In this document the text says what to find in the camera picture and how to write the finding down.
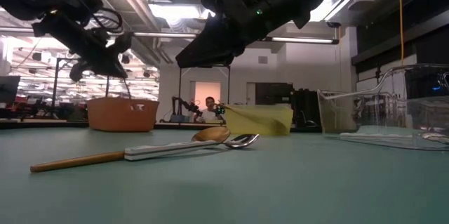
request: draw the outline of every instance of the spoon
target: spoon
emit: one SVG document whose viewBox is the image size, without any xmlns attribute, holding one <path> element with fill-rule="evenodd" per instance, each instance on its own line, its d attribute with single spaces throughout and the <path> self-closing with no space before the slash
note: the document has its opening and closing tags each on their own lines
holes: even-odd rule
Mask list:
<svg viewBox="0 0 449 224">
<path fill-rule="evenodd" d="M 225 127 L 212 127 L 199 131 L 192 137 L 192 141 L 188 143 L 171 143 L 163 146 L 138 146 L 129 147 L 124 151 L 94 154 L 87 157 L 78 157 L 73 159 L 60 160 L 49 162 L 45 164 L 37 164 L 31 166 L 31 172 L 52 171 L 56 169 L 65 169 L 76 166 L 84 166 L 90 164 L 99 164 L 105 162 L 113 162 L 127 159 L 129 161 L 148 159 L 152 157 L 161 157 L 170 154 L 177 154 L 182 152 L 191 152 L 201 150 L 204 148 L 225 144 L 230 148 L 244 148 L 253 144 L 259 135 L 255 136 L 239 136 L 229 142 L 225 142 L 230 136 L 231 132 Z"/>
</svg>

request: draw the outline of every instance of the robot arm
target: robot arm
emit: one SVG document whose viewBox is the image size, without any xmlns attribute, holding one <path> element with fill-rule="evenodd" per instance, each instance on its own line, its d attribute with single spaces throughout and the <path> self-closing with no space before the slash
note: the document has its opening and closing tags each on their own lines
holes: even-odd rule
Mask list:
<svg viewBox="0 0 449 224">
<path fill-rule="evenodd" d="M 180 67 L 230 65 L 245 47 L 293 21 L 298 28 L 323 0 L 201 0 L 215 13 L 202 33 L 177 57 Z"/>
<path fill-rule="evenodd" d="M 32 24 L 34 36 L 49 34 L 63 43 L 70 51 L 81 57 L 73 66 L 70 77 L 82 78 L 82 72 L 92 70 L 96 74 L 126 78 L 118 55 L 131 46 L 132 33 L 123 33 L 115 44 L 106 47 L 108 32 L 122 33 L 122 18 L 113 10 L 103 8 L 101 0 L 0 0 L 2 6 L 20 20 L 40 20 Z M 105 27 L 96 15 L 99 11 L 115 14 L 116 27 Z M 93 29 L 85 29 L 91 19 L 96 21 Z"/>
</svg>

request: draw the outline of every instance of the green table surface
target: green table surface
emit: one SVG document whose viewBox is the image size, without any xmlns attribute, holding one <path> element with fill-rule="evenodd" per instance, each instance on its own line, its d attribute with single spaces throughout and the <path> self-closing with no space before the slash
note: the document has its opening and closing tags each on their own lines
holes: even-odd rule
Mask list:
<svg viewBox="0 0 449 224">
<path fill-rule="evenodd" d="M 0 223 L 449 222 L 448 154 L 320 134 L 29 173 L 31 164 L 182 142 L 194 133 L 0 131 Z"/>
</svg>

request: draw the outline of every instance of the orange basket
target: orange basket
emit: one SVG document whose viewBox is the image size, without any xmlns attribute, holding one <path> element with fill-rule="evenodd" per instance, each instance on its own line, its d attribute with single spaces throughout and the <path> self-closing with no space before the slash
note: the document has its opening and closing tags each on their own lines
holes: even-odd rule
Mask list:
<svg viewBox="0 0 449 224">
<path fill-rule="evenodd" d="M 156 123 L 159 102 L 127 98 L 87 101 L 89 126 L 109 132 L 148 132 Z"/>
</svg>

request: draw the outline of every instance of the person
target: person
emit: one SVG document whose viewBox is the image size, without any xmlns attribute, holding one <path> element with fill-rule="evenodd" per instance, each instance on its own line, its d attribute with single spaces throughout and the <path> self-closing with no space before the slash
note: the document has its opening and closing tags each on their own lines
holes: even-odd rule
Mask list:
<svg viewBox="0 0 449 224">
<path fill-rule="evenodd" d="M 215 99 L 212 97 L 206 98 L 206 109 L 202 110 L 203 115 L 199 117 L 195 114 L 194 121 L 195 122 L 206 122 L 208 120 L 215 120 L 215 119 L 223 119 L 220 115 L 215 114 Z"/>
</svg>

